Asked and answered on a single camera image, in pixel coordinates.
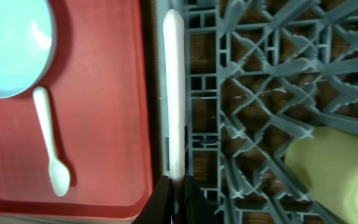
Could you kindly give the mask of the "light blue plate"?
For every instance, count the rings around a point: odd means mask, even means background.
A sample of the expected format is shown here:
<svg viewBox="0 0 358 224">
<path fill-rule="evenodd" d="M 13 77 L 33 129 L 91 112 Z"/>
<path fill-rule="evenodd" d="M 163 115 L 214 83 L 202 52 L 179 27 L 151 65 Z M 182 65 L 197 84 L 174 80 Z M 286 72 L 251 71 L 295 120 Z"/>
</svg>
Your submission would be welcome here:
<svg viewBox="0 0 358 224">
<path fill-rule="evenodd" d="M 57 25 L 47 0 L 0 0 L 0 99 L 40 81 L 57 48 Z"/>
</svg>

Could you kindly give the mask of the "white plastic spoon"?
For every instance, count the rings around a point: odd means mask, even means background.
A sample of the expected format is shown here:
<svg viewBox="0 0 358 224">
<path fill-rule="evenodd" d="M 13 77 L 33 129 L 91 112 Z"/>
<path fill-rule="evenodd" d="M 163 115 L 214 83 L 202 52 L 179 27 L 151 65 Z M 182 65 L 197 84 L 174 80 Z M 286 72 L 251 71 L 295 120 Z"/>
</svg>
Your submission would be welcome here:
<svg viewBox="0 0 358 224">
<path fill-rule="evenodd" d="M 50 183 L 55 195 L 63 197 L 70 188 L 71 174 L 68 167 L 58 158 L 48 92 L 44 87 L 38 86 L 33 90 L 32 97 L 48 154 Z"/>
</svg>

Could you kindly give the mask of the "red plastic tray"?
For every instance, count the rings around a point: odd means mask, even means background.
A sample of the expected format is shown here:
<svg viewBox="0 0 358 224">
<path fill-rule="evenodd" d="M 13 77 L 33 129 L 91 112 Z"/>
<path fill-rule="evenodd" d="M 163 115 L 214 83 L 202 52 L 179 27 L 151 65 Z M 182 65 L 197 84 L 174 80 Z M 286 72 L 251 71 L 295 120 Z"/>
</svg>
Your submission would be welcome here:
<svg viewBox="0 0 358 224">
<path fill-rule="evenodd" d="M 0 213 L 131 220 L 152 192 L 140 2 L 51 6 L 58 46 L 40 84 L 70 189 L 51 188 L 31 93 L 0 99 Z"/>
</svg>

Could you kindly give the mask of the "grey plastic dishwasher rack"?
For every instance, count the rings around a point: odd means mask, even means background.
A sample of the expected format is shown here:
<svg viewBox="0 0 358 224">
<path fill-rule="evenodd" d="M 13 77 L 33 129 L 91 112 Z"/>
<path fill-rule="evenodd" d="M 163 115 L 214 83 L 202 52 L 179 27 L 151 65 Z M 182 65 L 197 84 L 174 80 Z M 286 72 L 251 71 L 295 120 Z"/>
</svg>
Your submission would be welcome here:
<svg viewBox="0 0 358 224">
<path fill-rule="evenodd" d="M 185 174 L 208 223 L 340 223 L 284 165 L 318 126 L 358 134 L 358 1 L 157 1 L 185 53 Z"/>
</svg>

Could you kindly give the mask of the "white plastic fork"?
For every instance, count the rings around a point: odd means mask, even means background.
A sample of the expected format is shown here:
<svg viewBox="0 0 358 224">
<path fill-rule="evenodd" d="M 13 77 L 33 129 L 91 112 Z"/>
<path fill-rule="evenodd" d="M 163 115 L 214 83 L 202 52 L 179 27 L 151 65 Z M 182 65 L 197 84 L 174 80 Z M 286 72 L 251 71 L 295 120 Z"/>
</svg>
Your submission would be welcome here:
<svg viewBox="0 0 358 224">
<path fill-rule="evenodd" d="M 185 176 L 185 24 L 180 13 L 167 11 L 163 42 L 168 107 L 169 168 L 173 180 Z"/>
</svg>

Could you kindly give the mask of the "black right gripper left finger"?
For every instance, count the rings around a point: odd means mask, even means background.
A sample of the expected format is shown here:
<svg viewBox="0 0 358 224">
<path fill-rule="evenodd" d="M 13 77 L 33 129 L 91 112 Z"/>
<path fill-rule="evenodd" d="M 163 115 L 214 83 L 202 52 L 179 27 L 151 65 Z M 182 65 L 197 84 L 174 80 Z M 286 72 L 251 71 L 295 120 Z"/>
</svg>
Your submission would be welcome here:
<svg viewBox="0 0 358 224">
<path fill-rule="evenodd" d="M 171 224 L 171 180 L 163 175 L 132 224 Z"/>
</svg>

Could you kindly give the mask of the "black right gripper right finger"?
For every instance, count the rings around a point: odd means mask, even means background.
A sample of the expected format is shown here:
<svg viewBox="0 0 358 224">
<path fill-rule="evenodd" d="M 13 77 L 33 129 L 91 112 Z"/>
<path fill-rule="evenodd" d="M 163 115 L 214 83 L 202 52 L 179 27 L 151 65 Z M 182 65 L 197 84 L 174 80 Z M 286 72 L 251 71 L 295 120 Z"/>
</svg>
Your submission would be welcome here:
<svg viewBox="0 0 358 224">
<path fill-rule="evenodd" d="M 219 224 L 207 199 L 191 175 L 185 176 L 184 206 L 188 224 Z"/>
</svg>

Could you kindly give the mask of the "yellow plastic cup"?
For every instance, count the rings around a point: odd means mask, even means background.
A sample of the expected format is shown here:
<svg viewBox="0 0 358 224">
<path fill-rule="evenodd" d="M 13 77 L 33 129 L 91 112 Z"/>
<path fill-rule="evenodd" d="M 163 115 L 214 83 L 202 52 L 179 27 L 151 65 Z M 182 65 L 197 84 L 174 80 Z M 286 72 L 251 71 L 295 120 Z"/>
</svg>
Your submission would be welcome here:
<svg viewBox="0 0 358 224">
<path fill-rule="evenodd" d="M 329 126 L 296 138 L 285 164 L 313 199 L 347 223 L 358 223 L 358 135 Z"/>
</svg>

